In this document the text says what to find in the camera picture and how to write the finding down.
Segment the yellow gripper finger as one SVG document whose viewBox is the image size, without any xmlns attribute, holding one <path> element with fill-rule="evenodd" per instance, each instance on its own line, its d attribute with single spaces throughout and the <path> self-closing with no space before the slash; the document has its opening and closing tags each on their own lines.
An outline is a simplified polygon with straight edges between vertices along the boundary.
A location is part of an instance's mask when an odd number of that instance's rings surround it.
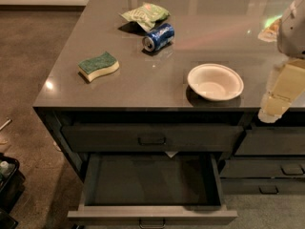
<svg viewBox="0 0 305 229">
<path fill-rule="evenodd" d="M 305 91 L 305 60 L 290 59 L 273 71 L 264 96 L 262 111 L 281 116 Z"/>
</svg>

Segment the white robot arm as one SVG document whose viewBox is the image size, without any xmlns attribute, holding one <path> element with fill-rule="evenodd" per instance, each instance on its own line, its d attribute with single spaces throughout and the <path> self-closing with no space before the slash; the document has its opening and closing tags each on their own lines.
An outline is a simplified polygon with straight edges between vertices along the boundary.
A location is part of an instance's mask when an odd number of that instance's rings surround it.
<svg viewBox="0 0 305 229">
<path fill-rule="evenodd" d="M 305 90 L 305 0 L 294 0 L 259 38 L 276 40 L 288 57 L 271 70 L 258 114 L 261 121 L 274 123 Z"/>
</svg>

